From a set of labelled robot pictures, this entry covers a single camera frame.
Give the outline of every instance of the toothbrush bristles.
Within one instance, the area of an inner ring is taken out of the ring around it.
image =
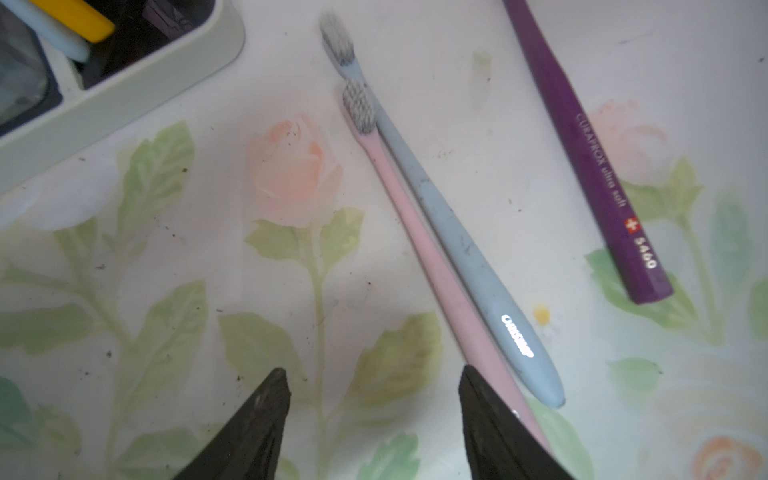
[[[333,10],[323,13],[320,17],[320,32],[331,53],[336,57],[336,61],[342,67],[346,67],[355,60],[352,37],[349,36],[341,18]]]
[[[376,128],[376,112],[366,85],[359,80],[347,80],[342,99],[357,131],[362,135],[371,133]]]

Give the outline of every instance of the toothbrush handle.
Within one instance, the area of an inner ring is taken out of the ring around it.
[[[85,63],[91,56],[88,42],[29,0],[0,0],[0,3],[72,60]]]
[[[541,403],[565,403],[563,384],[533,327],[402,139],[376,97],[376,124],[496,343]]]
[[[451,324],[456,340],[462,348],[467,362],[482,372],[498,395],[510,409],[517,412],[528,431],[545,449],[549,450],[547,438],[536,422],[520,389],[509,375],[504,360],[488,338],[475,308],[464,294],[458,280],[440,254],[435,241],[422,223],[416,208],[400,183],[394,167],[386,156],[377,133],[357,135],[358,141],[368,153],[373,166],[384,183],[389,197],[402,219],[402,224],[411,237],[419,259],[429,277],[435,295]]]
[[[667,274],[528,4],[525,0],[504,3],[541,98],[629,297],[635,303],[649,303],[672,295]]]

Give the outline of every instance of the toothbrush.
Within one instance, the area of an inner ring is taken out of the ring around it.
[[[348,80],[366,83],[355,57],[352,39],[336,14],[327,12],[323,15],[320,29],[323,45],[336,70]],[[563,384],[541,340],[474,240],[458,221],[453,209],[416,160],[370,87],[366,90],[373,103],[381,136],[422,205],[499,349],[520,380],[541,403],[553,409],[561,407],[565,403]]]
[[[429,277],[435,295],[438,297],[445,318],[451,325],[467,361],[472,364],[493,385],[507,406],[520,418],[528,431],[547,450],[549,444],[525,402],[515,380],[509,375],[504,360],[485,332],[475,308],[464,294],[461,285],[440,254],[439,247],[430,237],[411,199],[395,173],[395,169],[382,147],[379,131],[376,129],[376,114],[366,86],[348,80],[344,88],[344,118],[355,139],[366,151],[376,172],[395,204],[416,249],[424,270]]]
[[[69,58],[81,63],[91,56],[91,45],[29,0],[0,0],[19,20],[51,42]]]
[[[110,22],[85,0],[29,0],[90,43],[105,40],[114,32]]]
[[[667,274],[528,4],[525,0],[504,3],[538,91],[629,297],[635,303],[667,298],[673,293]]]

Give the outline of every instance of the white surface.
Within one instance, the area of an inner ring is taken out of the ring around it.
[[[687,442],[678,435],[679,425],[662,413],[621,402],[606,363],[637,356],[663,366],[659,399],[695,382],[684,373],[686,365],[716,358],[723,359],[716,365],[740,366],[747,380],[729,384],[707,379],[709,393],[690,408],[715,418],[722,408],[733,408],[722,400],[732,392],[743,392],[759,405],[768,389],[766,374],[758,371],[768,344],[747,335],[744,295],[734,303],[722,346],[703,346],[683,333],[661,329],[621,312],[603,297],[584,261],[585,254],[602,247],[602,240],[500,1],[241,0],[236,6],[247,30],[236,62],[88,149],[112,154],[118,145],[153,137],[182,118],[197,145],[196,170],[184,199],[159,217],[147,252],[126,272],[123,311],[143,316],[157,299],[154,292],[172,288],[180,278],[205,276],[213,290],[211,309],[281,319],[300,355],[311,362],[313,344],[299,341],[312,329],[299,320],[312,312],[310,286],[294,264],[253,255],[242,241],[253,229],[242,220],[255,215],[240,194],[247,183],[241,174],[245,145],[254,134],[300,112],[318,120],[344,167],[338,207],[366,212],[360,248],[345,264],[351,273],[342,268],[326,284],[327,314],[333,316],[329,382],[345,386],[359,351],[371,346],[382,329],[396,328],[409,313],[435,308],[395,212],[339,112],[342,82],[326,59],[316,28],[322,9],[333,6],[354,38],[379,100],[521,308],[530,313],[543,303],[552,312],[557,333],[548,345],[568,397],[561,414],[588,450],[594,478],[703,480],[692,466],[694,457],[702,442],[717,435],[749,439],[763,459],[759,477],[743,469],[724,478],[768,478],[768,431],[760,430],[758,422],[753,423],[756,433],[746,436],[736,424],[716,425]],[[622,104],[635,100],[649,122],[667,133],[673,155],[690,158],[705,186],[693,217],[705,253],[710,251],[717,193],[726,187],[740,192],[755,244],[751,278],[765,277],[768,61],[760,59],[768,56],[768,3],[538,0],[532,9],[588,111],[611,99]],[[472,54],[478,50],[492,56],[491,80],[482,91],[478,70],[473,70]],[[166,226],[185,243],[168,238]],[[668,223],[646,227],[664,266],[678,273],[694,304],[703,308],[693,261],[678,230]],[[32,264],[30,252],[51,248],[26,238],[23,249],[18,239],[6,240],[3,253],[26,252]],[[36,263],[45,266],[45,258]],[[372,290],[361,288],[366,281],[372,281]],[[5,292],[0,303],[10,302]],[[21,300],[12,305],[23,306]],[[242,397],[233,387],[233,370],[214,325],[211,320],[194,374],[184,387],[188,395],[154,401],[153,411],[135,420],[136,432],[150,424],[170,428],[190,419],[222,422],[231,414]],[[129,328],[135,332],[138,324]],[[468,478],[455,394],[462,361],[447,328],[443,334],[445,353],[435,394],[398,427],[419,435],[422,480]],[[106,435],[100,422],[108,417],[101,409],[109,401],[102,397],[108,398],[110,387],[70,385],[64,365],[96,362],[103,355],[102,343],[93,339],[77,350],[64,348],[45,362],[29,360],[17,350],[0,353],[3,374],[23,386],[34,402],[61,399],[87,425],[83,456],[95,468]],[[57,356],[63,373],[50,367]],[[343,390],[329,386],[326,394],[334,399]],[[308,425],[311,419],[292,419],[283,443],[283,453],[297,463],[302,478],[314,478],[313,427]],[[337,457],[332,478],[354,478],[359,465],[389,435],[373,435],[350,446]],[[128,440],[124,435],[118,443]]]

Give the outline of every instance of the printed rose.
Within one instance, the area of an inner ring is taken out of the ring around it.
[[[707,440],[696,454],[696,480],[756,480],[763,456],[746,443],[727,436]]]
[[[768,349],[681,349],[663,364],[637,478],[768,478]]]
[[[672,165],[667,135],[644,121],[634,101],[609,101],[589,115],[600,143],[622,180],[661,185]]]
[[[322,222],[343,178],[323,134],[306,115],[254,137],[247,163],[259,215],[288,227]]]

